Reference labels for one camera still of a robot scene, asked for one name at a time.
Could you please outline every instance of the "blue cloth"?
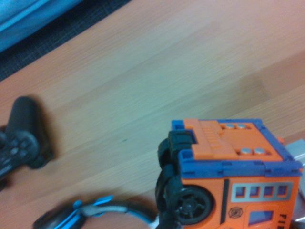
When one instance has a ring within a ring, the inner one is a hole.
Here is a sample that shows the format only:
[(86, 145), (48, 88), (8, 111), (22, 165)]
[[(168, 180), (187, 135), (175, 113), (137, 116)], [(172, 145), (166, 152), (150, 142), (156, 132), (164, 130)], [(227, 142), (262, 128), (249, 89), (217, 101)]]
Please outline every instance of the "blue cloth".
[(0, 52), (36, 32), (82, 0), (1, 0)]

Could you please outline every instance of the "lego fire truck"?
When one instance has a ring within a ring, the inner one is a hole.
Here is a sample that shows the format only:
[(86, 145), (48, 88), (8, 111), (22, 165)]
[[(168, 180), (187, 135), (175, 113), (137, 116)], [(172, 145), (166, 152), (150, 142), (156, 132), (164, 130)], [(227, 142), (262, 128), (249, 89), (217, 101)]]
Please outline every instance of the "lego fire truck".
[(260, 119), (172, 121), (157, 207), (185, 229), (289, 229), (302, 163)]

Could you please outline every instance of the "game controller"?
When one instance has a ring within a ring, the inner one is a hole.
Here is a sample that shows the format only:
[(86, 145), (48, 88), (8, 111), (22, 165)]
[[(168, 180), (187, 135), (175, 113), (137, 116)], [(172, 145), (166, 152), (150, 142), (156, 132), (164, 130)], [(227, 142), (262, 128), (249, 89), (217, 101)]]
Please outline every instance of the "game controller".
[(6, 175), (22, 165), (38, 169), (53, 158), (51, 146), (41, 125), (40, 108), (29, 97), (13, 104), (4, 131), (0, 131), (0, 190)]

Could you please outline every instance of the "blue headphones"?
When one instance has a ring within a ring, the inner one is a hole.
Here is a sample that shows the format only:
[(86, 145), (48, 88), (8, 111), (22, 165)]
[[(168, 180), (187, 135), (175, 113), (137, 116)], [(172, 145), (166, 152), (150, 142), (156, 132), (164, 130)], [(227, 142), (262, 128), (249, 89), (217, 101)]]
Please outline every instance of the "blue headphones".
[(59, 206), (36, 220), (33, 229), (80, 229), (88, 217), (99, 217), (106, 212), (129, 213), (146, 222), (151, 229), (181, 228), (167, 213), (159, 213), (157, 216), (144, 206), (128, 201), (115, 201), (112, 198), (113, 196), (107, 196), (88, 204), (78, 200)]

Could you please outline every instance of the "wood grain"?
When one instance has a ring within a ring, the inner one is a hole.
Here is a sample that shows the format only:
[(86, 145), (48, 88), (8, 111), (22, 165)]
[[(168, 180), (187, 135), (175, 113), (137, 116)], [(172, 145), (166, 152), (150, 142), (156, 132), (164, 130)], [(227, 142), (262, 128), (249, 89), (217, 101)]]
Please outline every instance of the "wood grain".
[[(262, 118), (305, 137), (304, 1), (133, 0), (0, 83), (43, 106), (56, 159), (14, 172), (0, 228), (29, 229), (65, 200), (115, 194), (155, 207), (156, 150), (171, 120)], [(85, 229), (147, 228), (105, 215)]]

